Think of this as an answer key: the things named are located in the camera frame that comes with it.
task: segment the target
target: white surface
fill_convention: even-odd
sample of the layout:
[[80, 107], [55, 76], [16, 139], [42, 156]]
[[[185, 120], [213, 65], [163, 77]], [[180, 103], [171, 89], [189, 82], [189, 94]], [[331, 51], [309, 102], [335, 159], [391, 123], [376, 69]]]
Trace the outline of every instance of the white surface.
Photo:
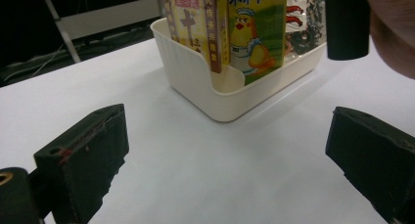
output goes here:
[[167, 19], [153, 22], [151, 29], [170, 85], [212, 119], [223, 122], [238, 118], [312, 71], [326, 45], [245, 86], [245, 76], [236, 68], [222, 66], [221, 73], [213, 73], [200, 53], [171, 40]]
[[[0, 89], [0, 167], [96, 109], [124, 103], [130, 143], [91, 223], [385, 223], [325, 156], [335, 106], [415, 135], [415, 80], [377, 56], [323, 59], [230, 123], [169, 87], [155, 40]], [[47, 223], [53, 223], [49, 216]]]

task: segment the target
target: human hand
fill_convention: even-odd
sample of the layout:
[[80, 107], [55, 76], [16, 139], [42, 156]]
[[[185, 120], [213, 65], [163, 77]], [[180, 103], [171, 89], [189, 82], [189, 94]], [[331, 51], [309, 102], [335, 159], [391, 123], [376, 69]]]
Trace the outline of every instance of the human hand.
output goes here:
[[415, 0], [368, 0], [370, 33], [385, 63], [415, 79]]

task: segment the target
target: yellow drink carton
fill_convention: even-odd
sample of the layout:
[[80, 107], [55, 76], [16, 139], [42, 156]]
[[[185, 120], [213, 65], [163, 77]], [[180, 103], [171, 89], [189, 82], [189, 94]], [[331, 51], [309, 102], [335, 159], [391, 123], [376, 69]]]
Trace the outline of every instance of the yellow drink carton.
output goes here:
[[162, 0], [171, 39], [201, 53], [210, 70], [229, 64], [227, 0]]
[[284, 63], [287, 0], [228, 0], [230, 66], [246, 85]]

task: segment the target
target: white storage basket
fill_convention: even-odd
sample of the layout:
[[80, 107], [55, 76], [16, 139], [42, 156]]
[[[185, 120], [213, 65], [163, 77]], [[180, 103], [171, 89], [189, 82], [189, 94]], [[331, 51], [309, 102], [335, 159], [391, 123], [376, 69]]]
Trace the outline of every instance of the white storage basket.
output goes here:
[[167, 20], [151, 25], [170, 85], [217, 121], [231, 121], [290, 83], [312, 71], [324, 53], [325, 44], [245, 85], [245, 76], [233, 67], [221, 74], [210, 71], [205, 58], [170, 39]]

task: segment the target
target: white table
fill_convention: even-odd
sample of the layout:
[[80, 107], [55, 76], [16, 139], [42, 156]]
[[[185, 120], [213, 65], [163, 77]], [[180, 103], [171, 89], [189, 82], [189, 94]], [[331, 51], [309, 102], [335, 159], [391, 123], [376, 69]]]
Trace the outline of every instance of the white table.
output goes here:
[[[32, 155], [96, 109], [124, 103], [130, 152], [90, 223], [378, 224], [381, 216], [325, 156], [336, 106], [415, 135], [415, 80], [373, 49], [325, 57], [230, 123], [169, 87], [155, 40], [0, 89], [0, 167]], [[52, 215], [46, 223], [54, 223]]]

